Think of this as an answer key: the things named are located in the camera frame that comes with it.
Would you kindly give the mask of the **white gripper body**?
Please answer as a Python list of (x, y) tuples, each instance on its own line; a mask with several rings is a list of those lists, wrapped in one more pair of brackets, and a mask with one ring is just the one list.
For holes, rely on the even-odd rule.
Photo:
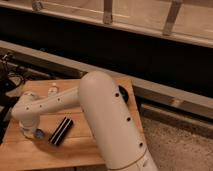
[(23, 122), (19, 122), (22, 134), (29, 139), (35, 139), (37, 137), (38, 125), (38, 122), (30, 123), (29, 125)]

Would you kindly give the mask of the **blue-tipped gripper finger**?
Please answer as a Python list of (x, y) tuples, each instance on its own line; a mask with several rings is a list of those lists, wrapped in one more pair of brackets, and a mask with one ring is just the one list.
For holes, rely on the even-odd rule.
[(45, 134), (44, 134), (44, 132), (43, 132), (42, 130), (37, 129), (37, 130), (36, 130), (36, 133), (35, 133), (35, 137), (36, 137), (37, 139), (43, 139), (43, 138), (45, 137)]

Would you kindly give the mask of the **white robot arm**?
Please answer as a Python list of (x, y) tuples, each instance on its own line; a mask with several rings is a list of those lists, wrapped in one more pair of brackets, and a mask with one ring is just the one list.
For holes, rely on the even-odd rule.
[(12, 116), (23, 131), (34, 133), (41, 114), (74, 106), (82, 108), (108, 171), (158, 171), (118, 84), (104, 72), (90, 72), (77, 87), (47, 98), (28, 91), (13, 107)]

